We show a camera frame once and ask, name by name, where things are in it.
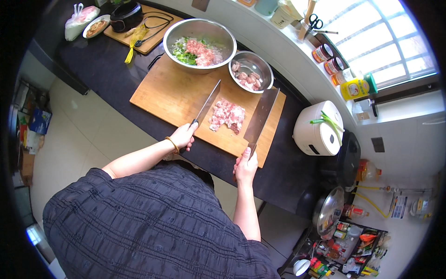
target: metal mixing bowl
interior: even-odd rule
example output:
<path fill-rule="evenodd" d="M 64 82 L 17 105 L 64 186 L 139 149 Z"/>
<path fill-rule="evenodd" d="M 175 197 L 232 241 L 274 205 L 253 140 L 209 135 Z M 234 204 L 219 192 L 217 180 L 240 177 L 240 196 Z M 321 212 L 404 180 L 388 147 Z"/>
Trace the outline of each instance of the metal mixing bowl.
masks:
<path fill-rule="evenodd" d="M 223 55 L 223 62 L 213 66 L 192 66 L 180 62 L 172 55 L 172 51 L 173 44 L 182 37 L 205 40 L 211 46 L 216 46 Z M 164 34 L 163 46 L 170 59 L 181 69 L 195 75 L 207 74 L 226 65 L 237 51 L 237 42 L 226 27 L 215 21 L 200 18 L 186 19 L 172 25 Z"/>
<path fill-rule="evenodd" d="M 240 63 L 239 72 L 245 72 L 247 75 L 251 73 L 257 73 L 260 78 L 260 82 L 262 85 L 259 87 L 259 91 L 249 90 L 246 87 L 243 87 L 240 83 L 237 82 L 236 77 L 232 74 L 232 65 L 238 61 Z M 228 64 L 229 66 L 229 74 L 231 75 L 234 82 L 243 88 L 246 91 L 251 93 L 260 94 L 263 93 L 264 89 L 271 89 L 273 87 L 274 75 L 273 71 L 269 64 L 263 60 L 259 55 L 251 52 L 251 51 L 239 51 L 235 54 L 232 61 Z"/>

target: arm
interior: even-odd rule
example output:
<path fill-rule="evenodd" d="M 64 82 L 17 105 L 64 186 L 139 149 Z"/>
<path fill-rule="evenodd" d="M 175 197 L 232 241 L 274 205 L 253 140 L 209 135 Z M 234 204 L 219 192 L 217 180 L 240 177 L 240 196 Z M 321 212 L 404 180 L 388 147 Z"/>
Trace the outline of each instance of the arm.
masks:
<path fill-rule="evenodd" d="M 234 224 L 238 225 L 248 240 L 260 241 L 260 227 L 257 219 L 252 181 L 257 170 L 257 153 L 251 159 L 251 148 L 247 147 L 242 157 L 237 158 L 233 174 L 237 178 L 237 203 L 235 204 Z"/>
<path fill-rule="evenodd" d="M 190 124 L 186 124 L 179 127 L 172 136 L 170 136 L 178 148 L 186 147 L 186 151 L 190 151 L 192 143 L 195 141 L 193 134 L 198 127 L 198 123 L 192 125 L 190 128 L 189 125 Z M 163 140 L 149 147 L 117 158 L 103 167 L 102 170 L 107 172 L 112 179 L 129 176 L 141 171 L 150 170 L 167 154 L 174 151 L 176 151 L 176 149 L 172 142 L 170 140 Z"/>

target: granite countertop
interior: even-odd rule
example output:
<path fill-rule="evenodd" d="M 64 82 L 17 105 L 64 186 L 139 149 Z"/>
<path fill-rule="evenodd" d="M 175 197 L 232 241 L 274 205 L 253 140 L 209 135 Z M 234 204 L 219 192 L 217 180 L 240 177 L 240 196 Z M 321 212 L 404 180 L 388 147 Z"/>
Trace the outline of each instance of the granite countertop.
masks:
<path fill-rule="evenodd" d="M 164 53 L 162 44 L 148 55 L 136 53 L 132 63 L 124 60 L 128 47 L 104 34 L 86 40 L 79 36 L 58 47 L 57 56 L 82 82 L 119 113 L 161 141 L 176 127 L 129 102 L 148 72 L 154 58 Z M 294 123 L 309 105 L 301 94 L 279 73 L 274 86 L 286 95 L 285 105 L 264 167 L 254 178 L 254 195 L 268 203 L 310 219 L 319 195 L 317 157 L 300 151 L 292 139 Z M 196 139 L 194 148 L 183 154 L 202 169 L 236 186 L 232 181 L 235 157 Z"/>

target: scissors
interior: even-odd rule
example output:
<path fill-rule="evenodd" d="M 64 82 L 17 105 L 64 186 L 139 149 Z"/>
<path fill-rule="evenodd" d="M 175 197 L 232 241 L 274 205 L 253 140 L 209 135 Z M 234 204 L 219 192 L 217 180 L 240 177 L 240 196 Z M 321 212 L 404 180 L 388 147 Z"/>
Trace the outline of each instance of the scissors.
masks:
<path fill-rule="evenodd" d="M 310 15 L 309 20 L 310 20 L 310 28 L 311 29 L 321 29 L 322 27 L 324 27 L 323 21 L 320 20 L 315 13 L 312 13 Z"/>

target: small cutting board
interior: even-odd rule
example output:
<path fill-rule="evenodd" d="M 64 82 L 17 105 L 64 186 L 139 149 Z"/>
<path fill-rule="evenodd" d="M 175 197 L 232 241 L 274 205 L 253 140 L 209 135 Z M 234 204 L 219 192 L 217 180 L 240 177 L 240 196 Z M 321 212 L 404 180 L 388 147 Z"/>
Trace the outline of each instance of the small cutting board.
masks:
<path fill-rule="evenodd" d="M 159 13 L 154 13 L 154 12 L 162 12 L 165 14 L 170 15 L 171 17 L 173 17 L 173 21 L 167 26 L 165 27 L 162 31 L 160 31 L 158 34 L 156 34 L 155 36 L 153 36 L 152 38 L 150 38 L 149 40 L 145 41 L 140 47 L 135 47 L 134 49 L 136 49 L 137 51 L 141 52 L 142 54 L 147 54 L 149 53 L 155 46 L 157 46 L 164 37 L 164 33 L 166 33 L 167 29 L 169 29 L 172 25 L 174 25 L 175 23 L 182 21 L 183 19 L 177 16 L 174 16 L 173 14 L 170 14 L 168 12 L 165 11 L 161 11 L 146 5 L 141 5 L 142 7 L 142 12 L 151 12 L 148 14 L 144 15 L 144 18 L 148 17 L 148 16 L 158 16 L 158 17 L 164 17 L 164 18 L 168 18 L 167 16 L 163 15 L 163 14 L 159 14 Z M 159 18 L 148 18 L 146 21 L 146 25 L 148 27 L 150 26 L 157 26 L 160 25 L 162 23 L 164 23 L 165 20 L 163 19 L 159 19 Z M 148 38 L 150 36 L 152 36 L 154 33 L 156 33 L 157 31 L 159 31 L 160 29 L 162 29 L 162 27 L 158 27 L 158 28 L 154 28 L 154 29 L 150 29 L 145 35 L 144 35 L 144 39 Z M 104 34 L 106 34 L 107 36 L 127 45 L 130 46 L 130 39 L 132 38 L 132 36 L 128 36 L 125 37 L 125 33 L 116 33 L 113 31 L 112 26 L 110 25 L 109 27 L 107 27 L 107 29 L 105 29 Z"/>
<path fill-rule="evenodd" d="M 244 108 L 246 112 L 242 129 L 236 135 L 223 124 L 217 132 L 213 132 L 209 129 L 208 122 L 214 113 L 211 108 L 195 132 L 195 136 L 239 157 L 248 146 L 248 141 L 243 136 L 259 102 L 260 94 L 253 94 L 240 88 L 230 76 L 227 65 L 206 75 L 191 75 L 179 69 L 179 66 L 164 54 L 150 69 L 130 102 L 179 127 L 190 123 L 197 116 L 219 79 L 222 80 L 221 89 L 214 104 L 225 98 Z M 279 92 L 257 143 L 259 167 L 263 167 L 265 163 L 284 104 L 285 94 Z"/>

